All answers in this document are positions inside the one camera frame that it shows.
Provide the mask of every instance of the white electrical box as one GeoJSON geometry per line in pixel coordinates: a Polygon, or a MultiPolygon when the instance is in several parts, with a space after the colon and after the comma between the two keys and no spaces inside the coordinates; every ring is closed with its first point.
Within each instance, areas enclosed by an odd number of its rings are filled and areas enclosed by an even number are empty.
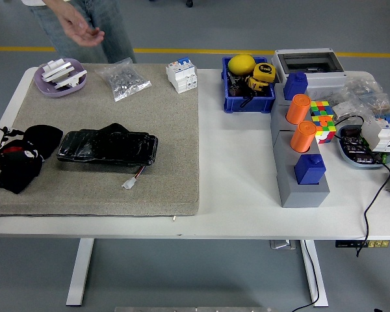
{"type": "Polygon", "coordinates": [[[314,101],[338,93],[345,85],[346,74],[332,49],[276,50],[272,64],[281,84],[290,73],[304,72],[306,94],[314,101]]]}

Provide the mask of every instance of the blue plastic bin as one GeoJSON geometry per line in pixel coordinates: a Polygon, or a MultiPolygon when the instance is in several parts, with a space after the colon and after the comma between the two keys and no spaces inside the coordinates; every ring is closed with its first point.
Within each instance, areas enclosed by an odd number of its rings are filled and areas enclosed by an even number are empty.
{"type": "MultiPolygon", "coordinates": [[[[268,113],[272,110],[274,99],[276,98],[274,95],[274,85],[269,84],[268,94],[265,96],[255,96],[251,102],[249,102],[243,108],[240,105],[246,100],[241,96],[230,96],[228,93],[228,76],[227,76],[227,66],[228,62],[231,60],[231,57],[223,57],[222,58],[222,73],[221,78],[224,80],[224,112],[262,112],[268,113]]],[[[265,57],[255,57],[255,62],[258,63],[267,63],[267,59],[265,57]]]]}

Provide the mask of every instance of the gray felt mat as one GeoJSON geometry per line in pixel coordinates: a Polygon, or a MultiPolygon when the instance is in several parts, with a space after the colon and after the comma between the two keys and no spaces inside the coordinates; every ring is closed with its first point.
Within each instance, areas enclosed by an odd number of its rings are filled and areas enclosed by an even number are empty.
{"type": "Polygon", "coordinates": [[[111,88],[95,73],[102,64],[83,64],[85,86],[60,98],[44,96],[32,82],[13,128],[36,124],[66,134],[101,129],[114,122],[159,138],[155,163],[131,190],[122,184],[138,168],[60,162],[54,154],[20,194],[0,189],[0,216],[174,216],[198,210],[198,89],[178,94],[165,65],[135,64],[152,86],[114,102],[111,88]]]}

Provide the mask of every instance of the black battery pack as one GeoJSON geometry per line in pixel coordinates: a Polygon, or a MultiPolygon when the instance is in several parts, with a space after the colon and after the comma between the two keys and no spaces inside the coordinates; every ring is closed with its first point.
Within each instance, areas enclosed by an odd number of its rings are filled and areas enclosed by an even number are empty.
{"type": "Polygon", "coordinates": [[[155,162],[158,139],[145,132],[131,132],[118,123],[103,129],[70,131],[57,159],[77,163],[150,166],[155,162]]]}

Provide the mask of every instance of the gray floor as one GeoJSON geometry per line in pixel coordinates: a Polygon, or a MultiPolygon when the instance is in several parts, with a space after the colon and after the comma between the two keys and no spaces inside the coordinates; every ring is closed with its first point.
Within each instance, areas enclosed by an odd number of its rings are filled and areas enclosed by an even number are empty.
{"type": "MultiPolygon", "coordinates": [[[[390,53],[390,0],[194,0],[191,9],[184,3],[121,1],[134,47],[390,53]]],[[[2,46],[50,46],[20,0],[0,1],[2,46]]],[[[182,56],[139,53],[137,60],[169,63],[182,56]]],[[[199,68],[220,68],[223,56],[189,54],[199,68]]],[[[0,117],[23,72],[55,58],[52,52],[0,51],[0,117]]],[[[373,74],[390,97],[390,58],[340,61],[346,70],[373,74]]],[[[262,306],[284,312],[310,303],[300,249],[275,252],[266,240],[97,240],[83,306],[64,307],[78,242],[0,238],[0,312],[116,306],[262,306]]],[[[330,303],[324,311],[390,312],[390,247],[365,249],[357,258],[355,250],[336,249],[334,242],[316,245],[330,303]]]]}

